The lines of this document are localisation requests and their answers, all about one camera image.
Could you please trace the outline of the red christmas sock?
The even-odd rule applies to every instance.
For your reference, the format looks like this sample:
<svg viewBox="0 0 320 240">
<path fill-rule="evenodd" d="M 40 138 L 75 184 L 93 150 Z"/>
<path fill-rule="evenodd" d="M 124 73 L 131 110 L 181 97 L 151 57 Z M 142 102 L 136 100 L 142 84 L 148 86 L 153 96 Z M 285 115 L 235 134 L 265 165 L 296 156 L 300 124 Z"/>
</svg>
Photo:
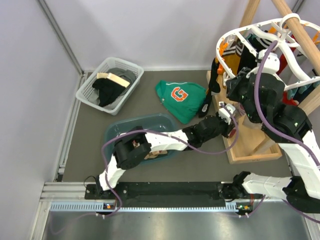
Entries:
<svg viewBox="0 0 320 240">
<path fill-rule="evenodd" d="M 279 57 L 279 70 L 277 71 L 277 75 L 280 75 L 282 71 L 287 67 L 288 62 L 285 57 L 285 55 L 282 53 L 281 56 Z"/>
</svg>

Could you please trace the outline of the beige brown argyle sock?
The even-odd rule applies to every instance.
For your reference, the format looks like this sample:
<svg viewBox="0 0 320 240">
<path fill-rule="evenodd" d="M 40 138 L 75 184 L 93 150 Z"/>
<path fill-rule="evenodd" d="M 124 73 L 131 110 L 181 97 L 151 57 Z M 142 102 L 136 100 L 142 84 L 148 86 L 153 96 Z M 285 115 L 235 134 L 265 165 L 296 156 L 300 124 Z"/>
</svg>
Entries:
<svg viewBox="0 0 320 240">
<path fill-rule="evenodd" d="M 137 148 L 140 146 L 140 143 L 133 141 L 132 142 L 134 148 Z M 168 153 L 167 150 L 160 150 L 160 151 L 152 151 L 149 152 L 145 157 L 144 160 L 149 160 L 149 159 L 155 159 L 157 158 L 159 155 L 166 155 Z"/>
</svg>

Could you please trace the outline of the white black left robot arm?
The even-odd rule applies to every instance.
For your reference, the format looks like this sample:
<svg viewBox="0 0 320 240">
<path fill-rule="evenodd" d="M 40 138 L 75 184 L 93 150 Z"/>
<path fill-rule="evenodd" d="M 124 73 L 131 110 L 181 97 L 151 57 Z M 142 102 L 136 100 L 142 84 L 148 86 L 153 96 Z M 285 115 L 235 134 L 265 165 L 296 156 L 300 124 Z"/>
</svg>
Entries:
<svg viewBox="0 0 320 240">
<path fill-rule="evenodd" d="M 233 114 L 208 115 L 199 123 L 171 132 L 143 129 L 141 126 L 116 136 L 104 144 L 113 144 L 113 152 L 105 159 L 105 170 L 96 179 L 96 192 L 109 198 L 126 170 L 137 167 L 150 153 L 163 151 L 199 151 L 203 143 L 217 136 L 228 138 L 238 130 Z"/>
</svg>

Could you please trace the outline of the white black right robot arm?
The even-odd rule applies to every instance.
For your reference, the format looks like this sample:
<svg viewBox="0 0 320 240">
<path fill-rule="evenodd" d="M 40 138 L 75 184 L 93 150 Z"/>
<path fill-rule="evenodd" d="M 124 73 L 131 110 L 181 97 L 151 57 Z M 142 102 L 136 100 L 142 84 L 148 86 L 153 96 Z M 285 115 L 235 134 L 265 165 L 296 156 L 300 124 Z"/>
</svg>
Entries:
<svg viewBox="0 0 320 240">
<path fill-rule="evenodd" d="M 285 84 L 268 73 L 241 71 L 226 81 L 226 97 L 240 103 L 249 120 L 291 158 L 298 175 L 271 177 L 242 171 L 231 184 L 234 198 L 261 194 L 302 213 L 320 212 L 320 148 L 312 124 L 298 106 L 283 103 Z"/>
</svg>

